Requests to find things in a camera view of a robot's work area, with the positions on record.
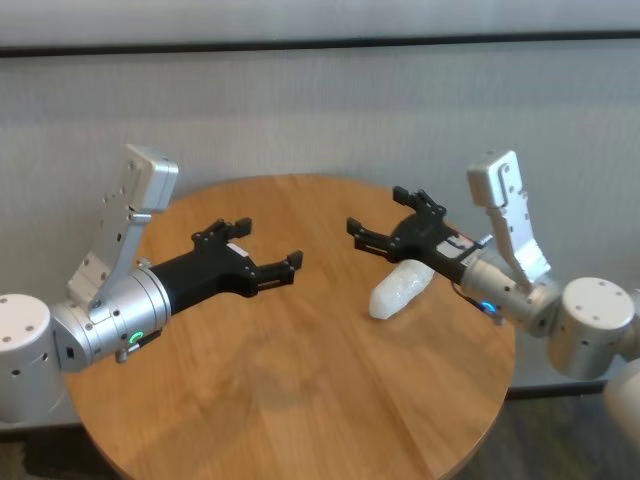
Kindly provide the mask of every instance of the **white sticker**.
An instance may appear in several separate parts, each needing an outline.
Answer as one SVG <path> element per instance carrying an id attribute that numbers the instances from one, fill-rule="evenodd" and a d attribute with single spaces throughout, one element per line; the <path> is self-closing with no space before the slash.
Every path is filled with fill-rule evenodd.
<path id="1" fill-rule="evenodd" d="M 247 252 L 245 252 L 242 248 L 237 246 L 235 243 L 227 243 L 227 247 L 229 247 L 231 250 L 233 250 L 234 252 L 236 252 L 237 254 L 239 254 L 242 257 L 248 257 L 249 256 L 249 254 Z"/>
<path id="2" fill-rule="evenodd" d="M 447 258 L 457 258 L 473 247 L 473 242 L 462 235 L 452 235 L 436 247 Z"/>

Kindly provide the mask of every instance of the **white wall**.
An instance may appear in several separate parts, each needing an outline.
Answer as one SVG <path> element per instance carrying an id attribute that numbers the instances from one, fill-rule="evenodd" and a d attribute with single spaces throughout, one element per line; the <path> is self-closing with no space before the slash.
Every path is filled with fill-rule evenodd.
<path id="1" fill-rule="evenodd" d="M 0 47 L 637 30 L 635 0 L 4 0 Z"/>
<path id="2" fill-rule="evenodd" d="M 637 287 L 639 74 L 631 40 L 0 60 L 0 291 L 63 294 L 126 142 L 180 195 L 332 173 L 422 186 L 472 235 L 464 169 L 513 148 L 557 276 Z M 523 345 L 516 383 L 561 380 Z"/>

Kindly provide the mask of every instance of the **blue led light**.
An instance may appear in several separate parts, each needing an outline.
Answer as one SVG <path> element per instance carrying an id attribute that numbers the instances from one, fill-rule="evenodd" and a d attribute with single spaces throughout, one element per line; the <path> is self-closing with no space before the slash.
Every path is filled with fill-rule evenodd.
<path id="1" fill-rule="evenodd" d="M 493 303 L 490 302 L 481 302 L 482 308 L 484 308 L 485 312 L 494 315 L 496 313 L 496 307 Z"/>

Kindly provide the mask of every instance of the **wooden tabletop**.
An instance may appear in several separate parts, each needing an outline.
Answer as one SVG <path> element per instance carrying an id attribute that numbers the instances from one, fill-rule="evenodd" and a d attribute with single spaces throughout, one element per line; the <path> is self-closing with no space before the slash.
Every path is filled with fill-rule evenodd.
<path id="1" fill-rule="evenodd" d="M 317 175 L 259 177 L 179 200 L 141 253 L 162 262 L 219 217 L 253 219 L 256 263 L 304 251 L 295 284 L 215 296 L 177 315 L 126 365 L 68 383 L 106 458 L 138 480 L 446 478 L 502 405 L 514 334 L 436 276 L 396 317 L 369 295 L 393 268 L 353 248 L 346 218 L 390 232 L 409 210 L 390 189 Z"/>

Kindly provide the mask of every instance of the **white object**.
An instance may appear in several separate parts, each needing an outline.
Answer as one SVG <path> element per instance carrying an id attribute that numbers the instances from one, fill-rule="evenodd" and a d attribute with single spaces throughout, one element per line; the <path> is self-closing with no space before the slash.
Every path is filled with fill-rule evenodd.
<path id="1" fill-rule="evenodd" d="M 45 417 L 64 395 L 49 308 L 27 295 L 0 296 L 0 421 Z"/>
<path id="2" fill-rule="evenodd" d="M 404 260 L 371 292 L 369 315 L 386 320 L 406 307 L 433 278 L 433 269 L 417 260 Z"/>
<path id="3" fill-rule="evenodd" d="M 640 447 L 640 360 L 624 366 L 607 383 L 604 402 L 609 414 L 629 438 Z"/>

